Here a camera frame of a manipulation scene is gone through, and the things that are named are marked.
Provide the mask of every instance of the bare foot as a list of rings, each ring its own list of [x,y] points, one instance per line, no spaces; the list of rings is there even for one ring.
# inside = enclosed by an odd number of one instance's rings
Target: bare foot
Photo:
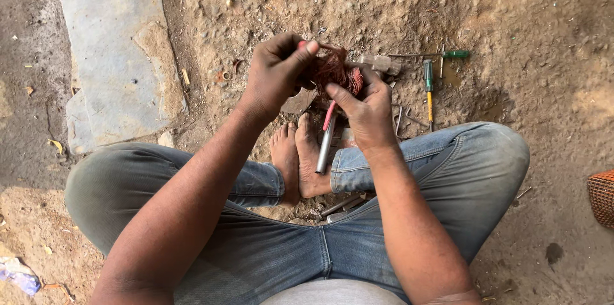
[[[272,164],[279,169],[286,191],[280,203],[284,207],[298,204],[298,152],[296,151],[296,125],[293,122],[279,127],[269,140]]]
[[[298,130],[296,131],[298,191],[303,198],[333,192],[330,189],[330,170],[327,170],[324,175],[316,174],[316,164],[320,152],[316,138],[316,127],[311,122],[311,114],[303,113],[298,120]]]

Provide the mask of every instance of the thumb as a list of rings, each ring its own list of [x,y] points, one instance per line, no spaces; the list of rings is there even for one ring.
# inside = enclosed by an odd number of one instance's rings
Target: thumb
[[[309,43],[302,41],[298,44],[298,48],[294,53],[290,54],[280,65],[284,68],[286,73],[298,76],[307,65],[311,64],[313,58],[318,54],[319,49],[320,45],[315,41],[310,41]]]
[[[335,83],[326,85],[326,93],[339,105],[347,115],[352,115],[355,112],[360,101],[355,98],[348,90],[343,89]]]

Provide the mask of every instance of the hand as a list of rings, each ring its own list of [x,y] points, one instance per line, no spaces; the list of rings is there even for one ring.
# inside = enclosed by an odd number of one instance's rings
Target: hand
[[[299,35],[286,32],[256,46],[242,105],[269,121],[277,117],[296,86],[298,75],[319,50],[315,41],[296,49],[300,41],[303,39]]]
[[[356,144],[366,156],[382,148],[397,148],[397,138],[392,129],[392,89],[366,65],[350,63],[349,66],[360,68],[366,85],[362,89],[365,99],[361,102],[333,83],[326,85],[326,92],[348,116]]]

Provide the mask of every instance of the denim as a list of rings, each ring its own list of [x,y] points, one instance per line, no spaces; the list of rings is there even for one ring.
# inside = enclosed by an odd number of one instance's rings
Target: denim
[[[400,147],[421,194],[470,263],[523,182],[529,166],[524,140],[503,125],[475,122]],[[66,207],[108,254],[126,224],[191,157],[156,144],[103,148],[71,171]],[[336,193],[374,189],[357,148],[337,151],[330,174]],[[377,197],[322,226],[271,220],[244,208],[277,205],[284,193],[275,166],[245,163],[213,235],[175,289],[176,304],[258,304],[323,278],[370,282],[409,303],[386,254]]]

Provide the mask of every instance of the orange plastic basket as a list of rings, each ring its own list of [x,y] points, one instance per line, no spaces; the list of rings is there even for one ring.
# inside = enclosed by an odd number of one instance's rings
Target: orange plastic basket
[[[597,222],[614,228],[614,170],[588,177],[586,186]]]

